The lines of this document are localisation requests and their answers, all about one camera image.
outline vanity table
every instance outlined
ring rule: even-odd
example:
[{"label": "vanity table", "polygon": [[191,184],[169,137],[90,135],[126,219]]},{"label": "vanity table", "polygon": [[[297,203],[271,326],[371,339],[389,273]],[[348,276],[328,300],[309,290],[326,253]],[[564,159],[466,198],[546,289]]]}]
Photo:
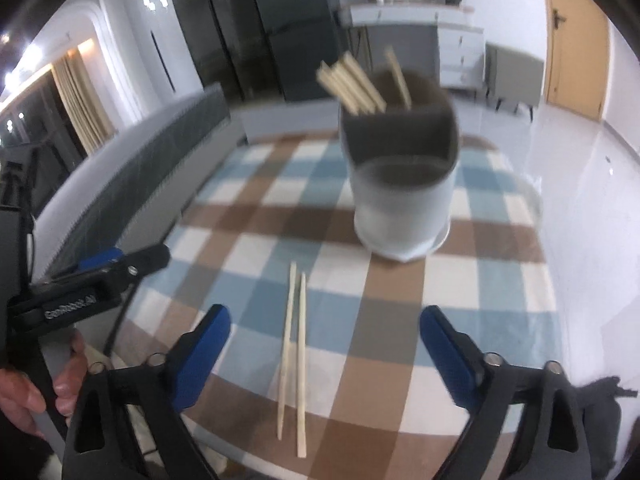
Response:
[{"label": "vanity table", "polygon": [[369,70],[373,60],[369,27],[424,25],[436,27],[436,73],[443,88],[478,90],[484,80],[484,29],[472,25],[472,7],[422,3],[354,4],[340,10],[344,28],[359,29],[367,45]]}]

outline wooden door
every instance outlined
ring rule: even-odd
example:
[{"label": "wooden door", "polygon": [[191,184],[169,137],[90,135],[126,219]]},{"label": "wooden door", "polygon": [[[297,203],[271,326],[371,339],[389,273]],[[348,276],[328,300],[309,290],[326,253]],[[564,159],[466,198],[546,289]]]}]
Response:
[{"label": "wooden door", "polygon": [[602,118],[609,73],[609,20],[593,0],[546,0],[547,102]]}]

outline checkered tablecloth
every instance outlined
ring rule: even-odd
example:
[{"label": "checkered tablecloth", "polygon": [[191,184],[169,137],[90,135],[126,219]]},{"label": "checkered tablecloth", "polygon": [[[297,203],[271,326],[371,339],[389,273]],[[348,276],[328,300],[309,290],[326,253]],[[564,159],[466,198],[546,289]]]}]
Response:
[{"label": "checkered tablecloth", "polygon": [[[430,478],[467,417],[418,337],[424,305],[439,305],[483,351],[512,364],[559,358],[532,215],[502,155],[481,139],[463,138],[451,217],[449,237],[426,259],[372,256],[353,230],[335,134],[239,148],[171,232],[172,260],[140,286],[115,353],[138,364],[225,304],[231,337],[186,412],[197,439],[276,478]],[[308,275],[306,459],[296,457],[295,367],[284,439],[276,439],[292,260]],[[295,363],[295,344],[291,352]],[[508,440],[494,456],[494,478]]]}]

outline door handle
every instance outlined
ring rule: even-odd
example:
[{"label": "door handle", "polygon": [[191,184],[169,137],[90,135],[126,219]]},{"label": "door handle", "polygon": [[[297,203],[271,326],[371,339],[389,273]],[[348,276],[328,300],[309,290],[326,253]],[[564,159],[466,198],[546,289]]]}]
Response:
[{"label": "door handle", "polygon": [[560,28],[560,23],[564,23],[565,21],[566,17],[561,16],[558,9],[554,9],[554,29],[558,30]]}]

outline bundle of chopsticks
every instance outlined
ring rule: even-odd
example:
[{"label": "bundle of chopsticks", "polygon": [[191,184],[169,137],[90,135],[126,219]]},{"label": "bundle of chopsticks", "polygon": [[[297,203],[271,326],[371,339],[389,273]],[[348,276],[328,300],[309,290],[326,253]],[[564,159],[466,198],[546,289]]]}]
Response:
[{"label": "bundle of chopsticks", "polygon": [[[293,320],[293,304],[296,295],[296,281],[298,271],[296,263],[289,267],[289,293],[284,319],[284,336],[282,339],[282,360],[280,362],[280,384],[278,386],[278,440],[282,440],[284,425],[284,405],[287,390],[287,375],[289,373],[289,348],[291,345],[291,323]],[[298,384],[297,384],[297,429],[298,429],[298,457],[306,457],[306,274],[300,274],[300,296],[298,301]]]},{"label": "bundle of chopsticks", "polygon": [[[385,49],[385,57],[402,97],[404,108],[411,109],[411,95],[402,69],[392,47]],[[350,52],[346,52],[333,66],[324,61],[316,71],[316,80],[329,94],[338,98],[352,115],[375,114],[386,110],[386,102],[362,67]]]}]

